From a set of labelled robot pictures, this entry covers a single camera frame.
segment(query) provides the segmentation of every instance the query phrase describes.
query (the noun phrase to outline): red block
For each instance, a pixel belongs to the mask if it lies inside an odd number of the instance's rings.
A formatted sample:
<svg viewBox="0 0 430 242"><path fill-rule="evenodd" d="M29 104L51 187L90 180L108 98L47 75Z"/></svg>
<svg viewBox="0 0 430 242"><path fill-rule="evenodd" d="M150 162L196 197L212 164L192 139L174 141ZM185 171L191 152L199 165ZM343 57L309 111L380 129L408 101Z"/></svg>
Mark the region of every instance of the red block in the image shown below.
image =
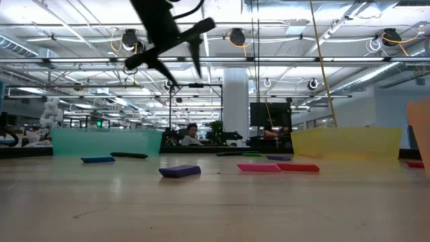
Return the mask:
<svg viewBox="0 0 430 242"><path fill-rule="evenodd" d="M314 164L278 163L277 166L282 171L320 171L320 167Z"/></svg>
<svg viewBox="0 0 430 242"><path fill-rule="evenodd" d="M409 167L424 168L424 163L422 163L421 161L407 161L406 164Z"/></svg>
<svg viewBox="0 0 430 242"><path fill-rule="evenodd" d="M276 164L250 164L241 163L237 164L242 171L266 171L266 172L280 172L281 169Z"/></svg>

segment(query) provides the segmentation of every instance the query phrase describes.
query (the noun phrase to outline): yellow bin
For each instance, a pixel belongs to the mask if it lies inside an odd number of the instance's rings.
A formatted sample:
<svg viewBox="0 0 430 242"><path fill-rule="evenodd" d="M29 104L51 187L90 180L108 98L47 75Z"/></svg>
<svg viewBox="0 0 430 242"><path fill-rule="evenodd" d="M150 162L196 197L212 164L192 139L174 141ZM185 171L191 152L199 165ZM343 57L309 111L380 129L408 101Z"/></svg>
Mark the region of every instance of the yellow bin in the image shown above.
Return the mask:
<svg viewBox="0 0 430 242"><path fill-rule="evenodd" d="M291 134L294 154L318 159L398 159L400 128L313 128Z"/></svg>

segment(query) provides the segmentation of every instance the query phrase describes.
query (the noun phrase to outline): green block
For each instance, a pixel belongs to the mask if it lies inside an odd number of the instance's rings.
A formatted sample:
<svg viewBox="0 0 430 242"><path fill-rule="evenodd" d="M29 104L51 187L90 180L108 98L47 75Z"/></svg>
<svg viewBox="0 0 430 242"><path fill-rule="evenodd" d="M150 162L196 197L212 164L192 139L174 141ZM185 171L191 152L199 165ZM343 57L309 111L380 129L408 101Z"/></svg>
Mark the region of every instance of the green block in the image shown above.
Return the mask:
<svg viewBox="0 0 430 242"><path fill-rule="evenodd" d="M69 129L50 132L56 156L109 157L112 152L158 155L162 132L141 129Z"/></svg>
<svg viewBox="0 0 430 242"><path fill-rule="evenodd" d="M243 153L243 156L245 156L245 157L262 157L263 155L261 153Z"/></svg>

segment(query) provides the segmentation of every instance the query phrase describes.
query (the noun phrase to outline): white pillar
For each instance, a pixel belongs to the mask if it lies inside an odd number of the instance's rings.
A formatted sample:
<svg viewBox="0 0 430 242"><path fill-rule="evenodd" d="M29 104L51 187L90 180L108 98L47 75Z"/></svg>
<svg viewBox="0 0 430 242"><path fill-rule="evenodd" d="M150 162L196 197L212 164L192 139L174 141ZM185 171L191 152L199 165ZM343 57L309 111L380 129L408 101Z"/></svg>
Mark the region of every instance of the white pillar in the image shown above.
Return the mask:
<svg viewBox="0 0 430 242"><path fill-rule="evenodd" d="M245 68L224 69L223 79L223 113L225 132L237 131L243 140L228 140L238 147L249 137L249 97L248 74Z"/></svg>

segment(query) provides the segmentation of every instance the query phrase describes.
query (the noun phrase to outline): screen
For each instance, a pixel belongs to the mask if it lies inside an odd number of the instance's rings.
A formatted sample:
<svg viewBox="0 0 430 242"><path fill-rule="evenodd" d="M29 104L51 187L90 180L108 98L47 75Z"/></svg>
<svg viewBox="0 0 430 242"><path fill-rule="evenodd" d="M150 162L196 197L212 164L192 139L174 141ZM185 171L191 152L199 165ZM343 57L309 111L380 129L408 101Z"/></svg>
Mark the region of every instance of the screen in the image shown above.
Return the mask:
<svg viewBox="0 0 430 242"><path fill-rule="evenodd" d="M291 107L287 103L250 103L251 126L291 126Z"/></svg>

